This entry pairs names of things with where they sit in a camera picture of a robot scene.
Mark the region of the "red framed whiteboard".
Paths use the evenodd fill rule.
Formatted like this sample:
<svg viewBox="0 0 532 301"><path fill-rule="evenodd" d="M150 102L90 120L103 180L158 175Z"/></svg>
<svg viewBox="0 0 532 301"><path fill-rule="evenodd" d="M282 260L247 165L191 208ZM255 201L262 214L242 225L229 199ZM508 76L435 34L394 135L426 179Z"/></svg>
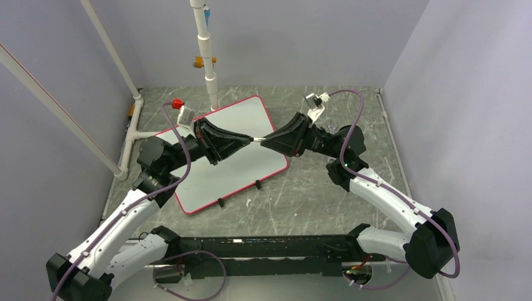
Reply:
<svg viewBox="0 0 532 301"><path fill-rule="evenodd" d="M274 126L262 98L254 95L204 115L210 122L232 132L263 137ZM186 214L194 214L255 185L256 180L276 175L289 166L287 158L252 142L235 154L211 165L206 158L194 161L188 177L175 191Z"/></svg>

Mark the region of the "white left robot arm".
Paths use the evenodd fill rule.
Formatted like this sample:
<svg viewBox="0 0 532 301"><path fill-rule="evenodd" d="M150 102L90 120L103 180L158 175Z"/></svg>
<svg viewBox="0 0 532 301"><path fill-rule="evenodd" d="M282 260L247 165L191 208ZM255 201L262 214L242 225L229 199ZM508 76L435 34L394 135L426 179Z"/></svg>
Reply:
<svg viewBox="0 0 532 301"><path fill-rule="evenodd" d="M198 159L217 164L255 142L255 138L217 127L201 118L187 136L172 144L152 136L141 144L141 173L121 205L82 243L67 255L54 254L46 263L52 299L108 300L125 279L157 261L172 263L190 254L181 237L158 226L130 248L124 245L140 225L159 211L184 181Z"/></svg>

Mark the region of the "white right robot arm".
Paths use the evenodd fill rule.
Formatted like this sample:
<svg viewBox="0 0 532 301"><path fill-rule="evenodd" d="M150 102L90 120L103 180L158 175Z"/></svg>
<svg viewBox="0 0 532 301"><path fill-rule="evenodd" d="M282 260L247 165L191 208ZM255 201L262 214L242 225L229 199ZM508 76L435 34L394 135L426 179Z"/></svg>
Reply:
<svg viewBox="0 0 532 301"><path fill-rule="evenodd" d="M453 215L437 211L403 194L380 177L360 155L366 150L362 130L346 125L330 133L313 120L297 113L280 129L260 138L262 147L288 157L306 151L334 158L327 173L335 185L368 201L390 218L399 232L358 226L346 242L353 260L379 254L406 263L418 275L431 279L436 274L457 278L460 274L459 239Z"/></svg>

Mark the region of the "silver combination wrench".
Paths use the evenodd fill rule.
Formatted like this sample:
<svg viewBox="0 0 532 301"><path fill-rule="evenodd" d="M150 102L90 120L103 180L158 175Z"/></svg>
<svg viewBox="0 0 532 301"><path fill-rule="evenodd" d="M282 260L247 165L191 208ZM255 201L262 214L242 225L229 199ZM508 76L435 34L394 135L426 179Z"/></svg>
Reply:
<svg viewBox="0 0 532 301"><path fill-rule="evenodd" d="M329 133L334 135L336 133L336 129L338 127L338 124L332 120L332 119L328 119L327 120L327 127L329 129ZM327 158L327 163L332 163L334 162L336 159L334 157L328 157Z"/></svg>

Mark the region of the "orange pipe clamp knob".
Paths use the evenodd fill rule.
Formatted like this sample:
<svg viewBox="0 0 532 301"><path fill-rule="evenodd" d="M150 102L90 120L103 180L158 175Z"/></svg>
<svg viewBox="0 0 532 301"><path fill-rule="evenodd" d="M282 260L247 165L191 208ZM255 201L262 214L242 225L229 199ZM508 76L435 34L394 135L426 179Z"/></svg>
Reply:
<svg viewBox="0 0 532 301"><path fill-rule="evenodd" d="M216 61L217 61L217 58L216 57L212 57L211 58L211 63L212 65L215 65L216 64ZM195 56L193 59L192 59L192 66L194 68L204 68L205 67L205 63L204 63L204 59L203 57L201 56Z"/></svg>

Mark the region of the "white slanted corner pipe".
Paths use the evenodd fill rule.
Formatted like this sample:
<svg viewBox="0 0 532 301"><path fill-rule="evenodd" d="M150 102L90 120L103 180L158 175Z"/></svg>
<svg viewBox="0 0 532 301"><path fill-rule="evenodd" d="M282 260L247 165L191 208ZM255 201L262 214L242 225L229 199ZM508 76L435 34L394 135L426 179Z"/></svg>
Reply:
<svg viewBox="0 0 532 301"><path fill-rule="evenodd" d="M97 13L93 8L92 3L89 0L81 0L80 3L83 9L85 10L87 16L89 17L90 21L92 22L94 28L96 29L106 50L109 52L109 55L112 61L114 62L119 73L124 79L125 84L130 90L132 94L132 98L134 100L134 103L132 104L130 111L129 111L130 120L129 120L129 125L126 130L126 136L125 136L124 145L122 148L122 154L121 154L119 165L118 165L119 171L114 172L116 179L120 181L124 181L127 178L127 175L129 173L129 161L130 161L132 147L133 147L134 142L136 140L145 139L152 135L155 135L156 132L139 132L138 131L137 125L138 125L138 121L140 118L142 108L144 106L143 96L139 92L134 82L132 81L132 78L127 72L125 65L120 59L120 56L117 50L112 44L103 24L101 23L99 17L97 16Z"/></svg>

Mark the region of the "white vertical pvc pipe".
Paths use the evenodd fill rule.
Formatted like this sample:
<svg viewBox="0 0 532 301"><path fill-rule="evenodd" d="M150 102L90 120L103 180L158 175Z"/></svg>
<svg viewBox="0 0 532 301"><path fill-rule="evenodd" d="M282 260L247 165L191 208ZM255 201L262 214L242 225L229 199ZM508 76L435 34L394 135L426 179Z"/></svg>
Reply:
<svg viewBox="0 0 532 301"><path fill-rule="evenodd" d="M205 1L204 0L190 0L190 5L193 8L194 20L197 28L197 39L200 56L202 58L203 69L205 71L206 89L210 98L210 109L212 111L220 108L218 100L218 84L217 76L214 70L213 49L210 32L208 31L207 20L205 16Z"/></svg>

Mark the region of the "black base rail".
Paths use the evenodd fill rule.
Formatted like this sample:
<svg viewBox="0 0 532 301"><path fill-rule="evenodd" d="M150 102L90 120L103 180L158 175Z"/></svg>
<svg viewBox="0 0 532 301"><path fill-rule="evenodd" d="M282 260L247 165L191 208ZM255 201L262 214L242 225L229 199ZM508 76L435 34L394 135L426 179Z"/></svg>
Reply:
<svg viewBox="0 0 532 301"><path fill-rule="evenodd" d="M181 237L162 259L195 278L320 274L340 277L369 258L348 235Z"/></svg>

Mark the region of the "white red wall trim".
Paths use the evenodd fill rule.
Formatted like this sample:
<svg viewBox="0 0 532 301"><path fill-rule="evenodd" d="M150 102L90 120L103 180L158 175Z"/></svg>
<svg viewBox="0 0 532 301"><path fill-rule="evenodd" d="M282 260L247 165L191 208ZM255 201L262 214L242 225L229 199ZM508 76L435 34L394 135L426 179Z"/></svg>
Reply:
<svg viewBox="0 0 532 301"><path fill-rule="evenodd" d="M86 146L113 175L120 180L126 178L123 171L79 125L79 123L51 96L38 80L1 44L1 63Z"/></svg>

